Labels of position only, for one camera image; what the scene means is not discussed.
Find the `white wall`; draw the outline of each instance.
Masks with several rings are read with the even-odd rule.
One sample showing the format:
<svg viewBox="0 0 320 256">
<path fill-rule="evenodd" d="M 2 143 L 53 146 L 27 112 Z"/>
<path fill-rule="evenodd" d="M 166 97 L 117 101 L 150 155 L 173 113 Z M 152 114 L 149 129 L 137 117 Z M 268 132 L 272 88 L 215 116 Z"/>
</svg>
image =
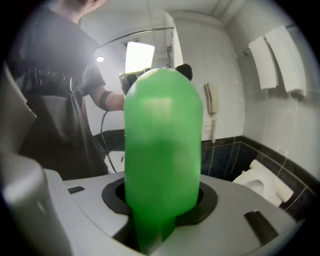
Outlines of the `white wall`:
<svg viewBox="0 0 320 256">
<path fill-rule="evenodd" d="M 152 11 L 151 22 L 146 10 L 113 12 L 96 11 L 89 13 L 81 19 L 81 28 L 100 45 L 119 36 L 139 30 L 164 27 L 165 12 L 163 10 Z M 126 48 L 122 44 L 135 38 L 143 39 L 144 43 L 156 46 L 158 56 L 163 55 L 166 49 L 166 32 L 134 35 L 111 43 L 96 52 L 96 56 L 104 56 L 104 62 L 98 63 L 98 68 L 104 78 L 106 88 L 113 92 L 122 92 L 119 73 L 125 71 Z M 155 60 L 153 67 L 163 67 L 164 63 Z M 90 96 L 85 97 L 86 110 L 90 130 L 93 135 L 100 133 L 101 121 L 104 111 L 97 107 Z M 105 118 L 102 130 L 121 130 L 125 128 L 123 111 L 109 112 Z"/>
<path fill-rule="evenodd" d="M 298 28 L 289 30 L 306 72 L 305 98 L 286 94 L 282 83 L 276 89 L 261 91 L 252 55 L 242 54 L 249 42 L 273 28 L 292 23 L 270 1 L 247 0 L 226 25 L 238 55 L 244 84 L 243 135 L 275 151 L 284 151 L 285 156 L 320 180 L 320 75 L 308 42 Z"/>
<path fill-rule="evenodd" d="M 211 138 L 211 132 L 206 132 L 204 125 L 205 120 L 210 120 L 205 83 L 215 84 L 219 94 L 216 139 L 242 135 L 245 120 L 242 79 L 236 53 L 222 23 L 213 17 L 188 11 L 168 13 L 174 21 L 183 62 L 191 65 L 192 83 L 203 102 L 202 140 Z"/>
</svg>

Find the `light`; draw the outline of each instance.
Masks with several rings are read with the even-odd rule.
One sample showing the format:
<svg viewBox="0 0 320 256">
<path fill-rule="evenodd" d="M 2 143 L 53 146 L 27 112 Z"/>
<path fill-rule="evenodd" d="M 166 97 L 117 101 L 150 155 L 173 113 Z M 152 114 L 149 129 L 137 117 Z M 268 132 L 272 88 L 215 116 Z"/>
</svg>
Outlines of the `light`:
<svg viewBox="0 0 320 256">
<path fill-rule="evenodd" d="M 153 45 L 129 42 L 126 49 L 125 73 L 151 68 L 155 47 Z"/>
<path fill-rule="evenodd" d="M 105 60 L 105 58 L 102 57 L 102 56 L 99 56 L 99 57 L 96 58 L 97 62 L 103 62 L 104 60 Z"/>
</svg>

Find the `white toilet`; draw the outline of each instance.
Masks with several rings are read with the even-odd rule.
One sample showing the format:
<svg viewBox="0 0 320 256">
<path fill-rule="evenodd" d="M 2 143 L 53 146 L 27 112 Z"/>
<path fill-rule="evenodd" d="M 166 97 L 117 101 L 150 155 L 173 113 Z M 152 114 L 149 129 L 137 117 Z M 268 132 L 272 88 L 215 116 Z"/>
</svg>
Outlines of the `white toilet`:
<svg viewBox="0 0 320 256">
<path fill-rule="evenodd" d="M 293 195 L 293 191 L 283 181 L 257 160 L 251 163 L 250 168 L 233 182 L 250 188 L 276 207 Z"/>
</svg>

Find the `man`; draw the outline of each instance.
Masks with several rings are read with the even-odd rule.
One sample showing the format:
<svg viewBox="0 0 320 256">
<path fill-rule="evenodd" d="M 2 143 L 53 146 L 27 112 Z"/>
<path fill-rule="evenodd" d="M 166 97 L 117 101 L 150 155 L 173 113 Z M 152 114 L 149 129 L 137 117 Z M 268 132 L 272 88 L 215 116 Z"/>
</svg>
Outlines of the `man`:
<svg viewBox="0 0 320 256">
<path fill-rule="evenodd" d="M 64 180 L 108 173 L 106 155 L 83 115 L 90 95 L 105 111 L 124 109 L 124 95 L 107 91 L 96 66 L 98 44 L 78 26 L 80 18 L 106 0 L 56 0 L 41 7 L 25 24 L 7 58 L 12 75 L 37 119 L 21 155 Z"/>
</svg>

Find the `wall-mounted telephone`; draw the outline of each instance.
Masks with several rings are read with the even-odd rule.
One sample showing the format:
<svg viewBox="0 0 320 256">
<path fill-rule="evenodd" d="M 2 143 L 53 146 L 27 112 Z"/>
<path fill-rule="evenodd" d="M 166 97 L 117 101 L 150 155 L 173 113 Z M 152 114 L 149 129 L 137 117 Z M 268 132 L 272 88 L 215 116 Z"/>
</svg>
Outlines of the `wall-mounted telephone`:
<svg viewBox="0 0 320 256">
<path fill-rule="evenodd" d="M 204 85 L 208 113 L 212 118 L 212 143 L 216 142 L 217 113 L 219 112 L 219 97 L 217 87 L 212 83 Z"/>
</svg>

